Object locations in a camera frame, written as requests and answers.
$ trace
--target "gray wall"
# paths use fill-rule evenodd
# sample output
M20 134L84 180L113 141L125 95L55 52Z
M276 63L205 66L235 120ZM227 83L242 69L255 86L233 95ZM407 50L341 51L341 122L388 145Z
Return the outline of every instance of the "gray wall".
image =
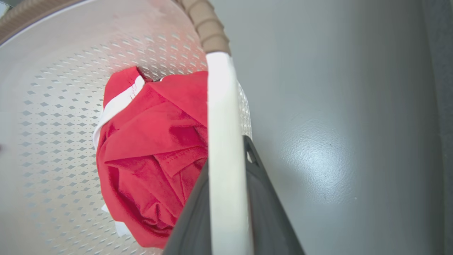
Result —
M453 254L453 13L448 0L424 0L442 138L445 254Z
M308 255L443 252L421 1L212 0L254 142Z

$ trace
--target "red cloth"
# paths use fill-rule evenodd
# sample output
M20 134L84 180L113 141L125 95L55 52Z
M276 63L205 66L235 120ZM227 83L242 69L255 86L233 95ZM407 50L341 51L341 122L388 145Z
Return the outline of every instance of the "red cloth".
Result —
M139 74L112 75L104 107ZM113 219L141 246L164 248L206 158L207 72L147 82L101 129L96 161Z

